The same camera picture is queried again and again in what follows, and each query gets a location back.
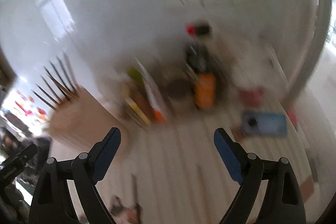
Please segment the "soy sauce bottle red cap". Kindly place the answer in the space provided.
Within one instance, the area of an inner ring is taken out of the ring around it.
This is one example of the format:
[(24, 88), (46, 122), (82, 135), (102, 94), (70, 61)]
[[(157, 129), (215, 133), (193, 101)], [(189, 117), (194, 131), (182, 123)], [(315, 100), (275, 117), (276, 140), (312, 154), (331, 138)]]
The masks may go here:
[(185, 63), (193, 88), (194, 103), (198, 109), (208, 110), (215, 104), (217, 85), (206, 45), (211, 38), (211, 27), (205, 21), (192, 22), (186, 25), (186, 32), (193, 40), (185, 48)]

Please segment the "blue smartphone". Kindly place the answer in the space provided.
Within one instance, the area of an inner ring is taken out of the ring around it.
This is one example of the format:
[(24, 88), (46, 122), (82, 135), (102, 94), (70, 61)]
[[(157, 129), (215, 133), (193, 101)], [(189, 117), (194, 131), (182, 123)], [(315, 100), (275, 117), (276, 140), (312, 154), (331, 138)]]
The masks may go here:
[(288, 133), (286, 116), (277, 113), (245, 111), (240, 127), (244, 135), (284, 137)]

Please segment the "brown coaster card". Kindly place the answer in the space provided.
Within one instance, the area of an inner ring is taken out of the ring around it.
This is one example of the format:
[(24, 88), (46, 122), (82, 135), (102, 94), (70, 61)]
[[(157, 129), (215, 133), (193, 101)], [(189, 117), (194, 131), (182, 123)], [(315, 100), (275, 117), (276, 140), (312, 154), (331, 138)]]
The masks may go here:
[(236, 142), (241, 143), (243, 139), (245, 138), (243, 132), (241, 131), (240, 127), (234, 127), (231, 129), (231, 133), (235, 139)]

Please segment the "colourful wall stickers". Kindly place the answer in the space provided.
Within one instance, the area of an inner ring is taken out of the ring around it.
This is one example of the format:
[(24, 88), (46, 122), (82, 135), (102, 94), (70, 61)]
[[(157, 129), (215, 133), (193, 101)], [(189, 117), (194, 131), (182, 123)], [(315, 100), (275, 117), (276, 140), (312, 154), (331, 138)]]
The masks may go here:
[(46, 112), (39, 108), (32, 96), (25, 96), (18, 89), (14, 91), (13, 108), (21, 118), (31, 124), (43, 124), (47, 121)]

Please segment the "beige cylindrical utensil holder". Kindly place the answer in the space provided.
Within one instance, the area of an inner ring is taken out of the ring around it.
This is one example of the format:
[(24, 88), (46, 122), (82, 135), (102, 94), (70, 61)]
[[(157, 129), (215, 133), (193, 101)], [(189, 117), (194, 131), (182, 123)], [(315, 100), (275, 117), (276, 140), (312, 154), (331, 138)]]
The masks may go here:
[(116, 158), (121, 159), (129, 144), (126, 127), (85, 88), (80, 88), (74, 100), (64, 102), (52, 113), (47, 133), (73, 151), (87, 152), (102, 141), (112, 127), (121, 132), (121, 144), (116, 153)]

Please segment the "brown lid jar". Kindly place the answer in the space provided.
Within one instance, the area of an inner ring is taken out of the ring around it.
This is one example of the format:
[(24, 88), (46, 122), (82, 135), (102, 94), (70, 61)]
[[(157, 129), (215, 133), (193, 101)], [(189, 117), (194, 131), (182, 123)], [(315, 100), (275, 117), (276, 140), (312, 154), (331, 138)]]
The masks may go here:
[(176, 78), (166, 85), (166, 95), (171, 103), (191, 100), (191, 85), (188, 79)]

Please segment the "clear plastic bag red item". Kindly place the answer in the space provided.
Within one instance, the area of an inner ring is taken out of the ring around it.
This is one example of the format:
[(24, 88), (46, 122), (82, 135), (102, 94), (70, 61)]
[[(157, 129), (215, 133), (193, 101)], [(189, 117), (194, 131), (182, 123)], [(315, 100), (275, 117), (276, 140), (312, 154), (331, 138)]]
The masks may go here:
[(246, 92), (248, 98), (260, 103), (265, 92), (271, 92), (278, 100), (283, 99), (288, 87), (273, 47), (248, 40), (236, 43), (231, 81), (238, 91)]

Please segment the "orange seasoning box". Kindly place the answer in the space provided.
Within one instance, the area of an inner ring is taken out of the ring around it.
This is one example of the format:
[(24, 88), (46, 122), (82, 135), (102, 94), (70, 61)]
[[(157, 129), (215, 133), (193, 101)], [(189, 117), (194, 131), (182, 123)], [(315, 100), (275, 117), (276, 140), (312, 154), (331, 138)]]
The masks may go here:
[(151, 107), (154, 118), (156, 121), (164, 123), (167, 121), (167, 113), (165, 109), (158, 107), (158, 106), (152, 106)]

